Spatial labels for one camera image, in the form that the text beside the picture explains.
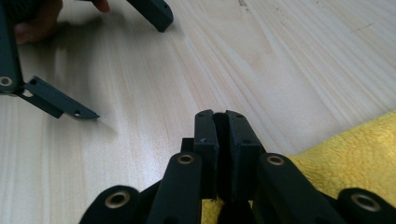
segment tabletop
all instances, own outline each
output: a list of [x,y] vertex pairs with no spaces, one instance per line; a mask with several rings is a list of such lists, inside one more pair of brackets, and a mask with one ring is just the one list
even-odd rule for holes
[[162,178],[202,110],[247,117],[297,154],[396,109],[393,0],[166,0],[159,33],[126,1],[64,0],[55,37],[19,46],[38,76],[94,110],[55,119],[0,96],[0,223],[78,223],[115,185]]

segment yellow cloth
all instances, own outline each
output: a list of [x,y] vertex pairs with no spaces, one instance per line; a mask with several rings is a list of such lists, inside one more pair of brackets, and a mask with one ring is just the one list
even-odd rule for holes
[[[396,111],[288,156],[321,192],[334,198],[361,188],[396,207]],[[222,201],[203,200],[202,223],[215,224]]]

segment fuzzy yellow fabric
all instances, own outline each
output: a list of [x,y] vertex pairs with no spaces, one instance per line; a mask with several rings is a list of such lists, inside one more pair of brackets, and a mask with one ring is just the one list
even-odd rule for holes
[[[396,207],[396,111],[288,156],[321,192],[367,189]],[[221,200],[203,200],[202,223],[215,224]]]

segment wood grain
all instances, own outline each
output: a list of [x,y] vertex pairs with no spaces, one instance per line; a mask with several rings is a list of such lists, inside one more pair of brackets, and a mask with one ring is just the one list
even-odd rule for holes
[[67,1],[58,34],[19,47],[39,76],[101,118],[54,119],[0,97],[0,223],[78,223],[114,185],[162,178],[194,115],[247,116],[294,154],[396,108],[396,2],[168,0],[158,33],[126,1]]

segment human hand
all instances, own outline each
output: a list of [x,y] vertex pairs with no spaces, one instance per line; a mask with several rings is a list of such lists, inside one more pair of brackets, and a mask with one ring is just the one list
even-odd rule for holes
[[[102,12],[110,10],[107,0],[92,0],[92,2]],[[14,26],[17,43],[38,42],[54,35],[62,7],[62,0],[42,0],[33,19]]]

